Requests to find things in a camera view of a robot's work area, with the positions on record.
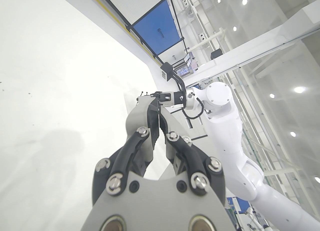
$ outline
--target joyson logo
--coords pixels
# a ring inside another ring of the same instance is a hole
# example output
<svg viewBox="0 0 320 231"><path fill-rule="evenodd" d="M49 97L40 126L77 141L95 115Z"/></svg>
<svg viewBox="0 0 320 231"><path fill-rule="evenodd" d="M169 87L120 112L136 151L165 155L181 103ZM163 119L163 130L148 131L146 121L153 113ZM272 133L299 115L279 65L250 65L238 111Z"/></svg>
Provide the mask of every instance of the joyson logo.
<svg viewBox="0 0 320 231"><path fill-rule="evenodd" d="M161 35L162 38L165 38L165 36L164 36L163 33L161 32L161 29L160 29L160 28L158 28L158 32L159 32L159 34Z"/></svg>

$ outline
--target white humanoid robot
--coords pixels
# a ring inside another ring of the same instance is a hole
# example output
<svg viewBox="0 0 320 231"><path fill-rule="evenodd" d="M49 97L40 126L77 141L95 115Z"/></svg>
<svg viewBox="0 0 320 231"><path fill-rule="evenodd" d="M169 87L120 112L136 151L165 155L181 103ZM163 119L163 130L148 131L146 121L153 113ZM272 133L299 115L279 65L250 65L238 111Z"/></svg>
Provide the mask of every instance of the white humanoid robot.
<svg viewBox="0 0 320 231"><path fill-rule="evenodd" d="M298 204L264 184L263 171L249 159L241 147L242 123L234 103L231 89L223 82L214 82L204 90L187 88L186 109L200 108L204 128L213 141L223 165L226 187L237 197L249 201L281 231L320 230L320 223ZM212 154L210 145L202 145L207 155Z"/></svg>
<svg viewBox="0 0 320 231"><path fill-rule="evenodd" d="M226 187L280 231L320 230L320 223L299 205L264 184L261 168L243 153L242 124L230 87L214 82L204 90L185 88L170 64L161 70L180 91L137 98L126 120L125 144L96 165L93 208L81 231L122 231L126 226L137 231L232 231L236 226L224 209ZM187 110L201 107L198 116L211 144L194 144L166 109L181 104ZM175 176L152 181L143 176L153 160L159 128ZM259 230L271 231L254 220L250 208L247 215Z"/></svg>

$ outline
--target blue screen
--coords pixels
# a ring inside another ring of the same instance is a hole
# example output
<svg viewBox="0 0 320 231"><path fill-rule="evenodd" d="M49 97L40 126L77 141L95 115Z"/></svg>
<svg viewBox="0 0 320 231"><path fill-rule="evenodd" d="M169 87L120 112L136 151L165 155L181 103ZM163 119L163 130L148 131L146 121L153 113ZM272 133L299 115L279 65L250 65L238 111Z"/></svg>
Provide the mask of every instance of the blue screen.
<svg viewBox="0 0 320 231"><path fill-rule="evenodd" d="M167 1L147 14L134 29L157 55L180 41Z"/></svg>

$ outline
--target yellow stripe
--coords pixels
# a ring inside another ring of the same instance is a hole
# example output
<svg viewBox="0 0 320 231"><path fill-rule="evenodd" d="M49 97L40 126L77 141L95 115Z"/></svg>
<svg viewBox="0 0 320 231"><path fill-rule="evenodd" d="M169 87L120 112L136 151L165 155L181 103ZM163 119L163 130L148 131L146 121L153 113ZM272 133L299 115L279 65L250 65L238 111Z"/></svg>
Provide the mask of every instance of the yellow stripe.
<svg viewBox="0 0 320 231"><path fill-rule="evenodd" d="M105 7L105 5L100 1L100 0L95 0L126 32L128 32L127 31L127 29L126 29L126 27L123 25L123 23L121 23L120 21L119 21L119 19L117 19L106 7ZM153 57L153 55L141 44L141 42L139 41L139 40L137 40L134 36L133 36L133 34L131 34L130 32L128 32L129 33L129 35L132 37L132 39L134 40L134 41L136 41L145 51L146 51L146 53L159 65L159 66L161 66L161 64L160 64L160 62L158 62L154 57Z"/></svg>

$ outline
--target white floor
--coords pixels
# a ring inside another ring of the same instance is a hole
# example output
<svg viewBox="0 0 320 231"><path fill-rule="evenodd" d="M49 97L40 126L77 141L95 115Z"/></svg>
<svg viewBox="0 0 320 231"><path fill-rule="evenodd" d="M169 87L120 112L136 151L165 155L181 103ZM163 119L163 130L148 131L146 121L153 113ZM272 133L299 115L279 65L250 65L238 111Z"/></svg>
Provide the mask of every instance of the white floor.
<svg viewBox="0 0 320 231"><path fill-rule="evenodd" d="M127 107L156 86L65 0L0 2L0 230L79 230L96 162L124 144ZM156 147L153 179L168 164Z"/></svg>

